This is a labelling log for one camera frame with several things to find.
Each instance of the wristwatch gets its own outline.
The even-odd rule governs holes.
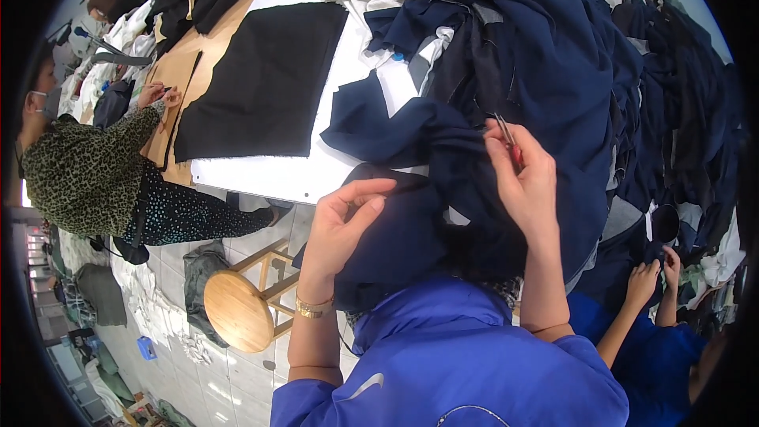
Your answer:
[[[304,302],[298,297],[298,293],[295,294],[295,310],[306,318],[321,318],[325,313],[329,313],[332,310],[332,304],[335,302],[335,296],[327,300],[325,303],[319,305],[310,305]]]

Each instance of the gray fabric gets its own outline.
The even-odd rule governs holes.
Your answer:
[[[651,52],[651,49],[648,47],[648,40],[640,40],[640,38],[632,37],[627,37],[627,39],[641,55],[647,55]]]
[[[680,221],[692,227],[693,231],[698,231],[698,223],[700,223],[703,215],[701,206],[693,203],[680,203],[677,205],[677,213],[680,216]]]
[[[97,324],[102,327],[127,325],[124,299],[111,268],[85,264],[74,276],[82,297],[95,308]]]
[[[587,257],[587,259],[585,259],[585,263],[583,264],[582,268],[578,270],[578,272],[574,275],[572,279],[570,279],[567,283],[564,284],[564,291],[567,293],[567,295],[569,295],[569,293],[574,290],[574,286],[577,285],[577,282],[580,281],[580,277],[582,277],[583,273],[586,270],[591,270],[594,267],[596,267],[597,257],[598,257],[598,242],[596,242],[596,245],[593,247],[593,251]]]
[[[610,240],[612,237],[625,232],[633,224],[640,221],[643,213],[635,206],[615,196],[612,199],[612,207],[609,210],[609,217],[606,219],[606,225],[603,227],[601,241]]]
[[[422,40],[422,44],[419,45],[417,52],[413,55],[412,60],[408,62],[408,73],[412,75],[413,86],[417,89],[417,92],[421,90],[424,76],[427,75],[427,71],[430,69],[430,63],[419,56],[419,52],[422,51],[425,46],[434,42],[436,39],[437,36],[424,38],[424,40]]]
[[[153,58],[129,57],[108,52],[95,53],[93,55],[91,63],[95,65],[99,62],[112,62],[117,65],[138,66],[139,68],[144,68],[145,66],[153,63]]]
[[[483,25],[489,23],[503,23],[503,15],[493,9],[480,4],[472,4],[472,9],[474,9],[474,12],[480,17],[480,22],[482,22]]]
[[[209,340],[222,348],[229,347],[222,337],[213,329],[206,315],[203,292],[206,282],[217,271],[229,268],[224,257],[224,245],[221,240],[204,244],[195,251],[185,254],[185,308],[190,325],[206,334]]]

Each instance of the sleeve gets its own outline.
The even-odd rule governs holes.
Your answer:
[[[163,101],[157,100],[140,112],[119,119],[103,133],[103,151],[112,152],[113,155],[139,152],[153,135],[164,109]]]
[[[324,420],[335,386],[317,379],[290,381],[274,391],[271,427],[297,427]]]

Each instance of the wooden stool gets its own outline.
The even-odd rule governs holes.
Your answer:
[[[298,285],[300,272],[265,288],[272,259],[292,262],[292,258],[283,252],[287,246],[287,240],[279,240],[233,265],[229,270],[216,272],[206,283],[203,300],[208,319],[216,333],[238,350],[245,353],[263,351],[272,341],[292,328],[292,318],[274,326],[269,307],[295,317],[295,310],[275,300]],[[242,273],[259,262],[263,264],[256,288]]]

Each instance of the hand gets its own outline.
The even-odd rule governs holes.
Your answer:
[[[303,256],[302,272],[334,276],[356,250],[359,238],[385,207],[385,196],[395,180],[375,178],[355,180],[319,199],[311,223],[311,234]],[[348,223],[349,204],[361,206]]]
[[[163,83],[161,81],[153,81],[148,85],[143,86],[138,97],[139,110],[145,109],[158,99],[163,97]]]
[[[664,259],[666,288],[674,290],[677,293],[677,288],[680,284],[680,256],[671,247],[664,246],[662,249],[664,249],[666,256]]]
[[[166,109],[173,108],[181,103],[182,93],[177,90],[176,86],[174,86],[166,91],[161,100],[166,103]]]
[[[556,220],[556,163],[530,132],[515,124],[507,124],[522,152],[525,168],[517,175],[506,141],[495,119],[487,119],[485,147],[496,169],[498,196],[527,244],[551,233],[558,236]]]
[[[653,295],[653,291],[657,289],[660,269],[659,259],[657,259],[649,265],[641,263],[632,270],[630,279],[627,281],[625,305],[640,312]]]

